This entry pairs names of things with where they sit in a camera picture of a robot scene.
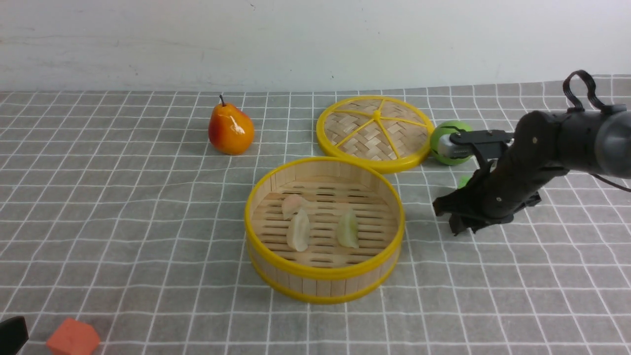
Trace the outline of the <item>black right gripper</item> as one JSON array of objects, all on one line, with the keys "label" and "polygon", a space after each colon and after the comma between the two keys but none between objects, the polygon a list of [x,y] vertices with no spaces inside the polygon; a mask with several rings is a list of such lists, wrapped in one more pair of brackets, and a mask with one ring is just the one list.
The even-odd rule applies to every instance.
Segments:
[{"label": "black right gripper", "polygon": [[487,163],[475,171],[469,183],[433,201],[436,216],[449,214],[449,227],[454,236],[471,231],[476,234],[491,225],[508,224],[516,213],[538,205],[539,189],[551,180],[566,175],[559,167],[534,170],[501,163],[491,170]]}]

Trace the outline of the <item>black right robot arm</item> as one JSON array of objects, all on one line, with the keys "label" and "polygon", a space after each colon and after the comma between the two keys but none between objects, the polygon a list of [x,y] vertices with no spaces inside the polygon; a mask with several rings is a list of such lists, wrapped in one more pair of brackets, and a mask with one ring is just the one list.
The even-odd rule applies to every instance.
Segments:
[{"label": "black right robot arm", "polygon": [[436,216],[449,215],[457,235],[496,224],[541,202],[539,189],[570,171],[599,180],[629,179],[630,112],[532,111],[513,132],[456,130],[440,137],[438,153],[452,159],[475,156],[479,168],[467,184],[433,200]]}]

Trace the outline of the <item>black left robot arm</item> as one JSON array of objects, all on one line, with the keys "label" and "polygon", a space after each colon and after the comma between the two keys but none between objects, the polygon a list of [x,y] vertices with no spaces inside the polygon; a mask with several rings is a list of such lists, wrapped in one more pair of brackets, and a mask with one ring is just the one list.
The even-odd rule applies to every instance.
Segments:
[{"label": "black left robot arm", "polygon": [[24,316],[15,316],[0,322],[0,355],[17,355],[29,340]]}]

